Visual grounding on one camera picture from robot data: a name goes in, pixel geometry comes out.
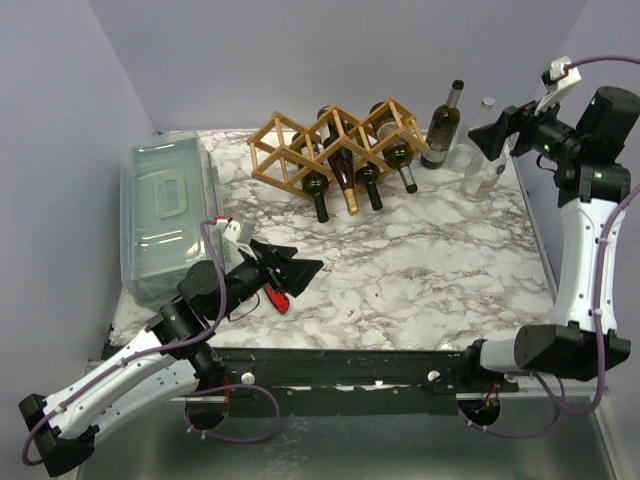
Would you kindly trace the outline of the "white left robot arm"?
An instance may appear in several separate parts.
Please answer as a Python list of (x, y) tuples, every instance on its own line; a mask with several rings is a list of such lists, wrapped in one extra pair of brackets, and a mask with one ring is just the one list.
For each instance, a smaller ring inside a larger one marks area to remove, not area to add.
[(230, 273), (217, 257), (193, 264), (177, 297), (116, 355), (55, 394), (20, 401), (29, 429), (23, 463), (59, 477), (84, 463), (99, 436), (126, 417), (171, 398), (233, 389), (209, 341), (220, 322), (264, 286), (299, 296), (324, 264), (296, 254), (294, 247), (252, 240)]

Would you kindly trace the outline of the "green wine bottle brown label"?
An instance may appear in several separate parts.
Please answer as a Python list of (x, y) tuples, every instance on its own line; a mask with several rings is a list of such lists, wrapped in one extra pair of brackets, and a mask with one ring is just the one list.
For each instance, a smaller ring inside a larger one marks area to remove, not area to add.
[(458, 102), (464, 89), (464, 81), (452, 82), (447, 100), (433, 113), (426, 135), (429, 150), (420, 157), (421, 165), (436, 170), (443, 166), (461, 119)]

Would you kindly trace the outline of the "green bottle silver foil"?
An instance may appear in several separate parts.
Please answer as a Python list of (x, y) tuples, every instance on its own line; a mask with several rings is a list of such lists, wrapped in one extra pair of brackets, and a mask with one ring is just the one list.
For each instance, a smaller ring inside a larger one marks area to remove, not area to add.
[[(386, 109), (371, 122), (371, 127), (375, 132), (375, 138), (382, 141), (398, 129), (398, 123), (391, 110)], [(382, 150), (382, 155), (386, 164), (399, 173), (405, 190), (409, 194), (415, 194), (418, 191), (418, 185), (410, 167), (414, 158), (410, 144), (406, 140), (398, 138)]]

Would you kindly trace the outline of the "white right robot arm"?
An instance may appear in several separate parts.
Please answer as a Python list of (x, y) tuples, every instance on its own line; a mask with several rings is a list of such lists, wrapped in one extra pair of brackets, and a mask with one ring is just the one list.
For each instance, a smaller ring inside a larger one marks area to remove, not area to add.
[(631, 353), (630, 341), (617, 334), (613, 309), (621, 209), (631, 192), (631, 174), (616, 159), (639, 117), (639, 97), (600, 87), (575, 127), (558, 120), (557, 107), (537, 113), (536, 106), (509, 107), (496, 122), (471, 130), (469, 138), (489, 160), (515, 136), (512, 156), (535, 151), (555, 163), (563, 225), (558, 293), (548, 323), (525, 325), (509, 340), (478, 340), (469, 347), (477, 357), (459, 371), (462, 384), (474, 392), (493, 384), (496, 372), (588, 381)]

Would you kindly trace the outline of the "clear tall bottle blue label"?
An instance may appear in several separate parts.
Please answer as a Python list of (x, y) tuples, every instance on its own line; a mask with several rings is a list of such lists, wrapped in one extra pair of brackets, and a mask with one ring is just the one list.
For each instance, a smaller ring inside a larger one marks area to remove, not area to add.
[(461, 194), (472, 201), (487, 199), (505, 172), (509, 158), (510, 152), (507, 144), (504, 144), (495, 160), (488, 160), (481, 151), (477, 151), (462, 178)]

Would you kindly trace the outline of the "clear squat glass bottle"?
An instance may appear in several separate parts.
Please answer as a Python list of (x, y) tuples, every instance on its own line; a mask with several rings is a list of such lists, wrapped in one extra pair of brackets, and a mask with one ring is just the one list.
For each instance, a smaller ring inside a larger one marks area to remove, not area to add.
[(469, 139), (468, 133), (485, 124), (486, 117), (494, 105), (493, 97), (483, 97), (477, 112), (464, 119), (459, 125), (445, 160), (445, 165), (451, 171), (462, 173), (466, 170), (477, 150)]

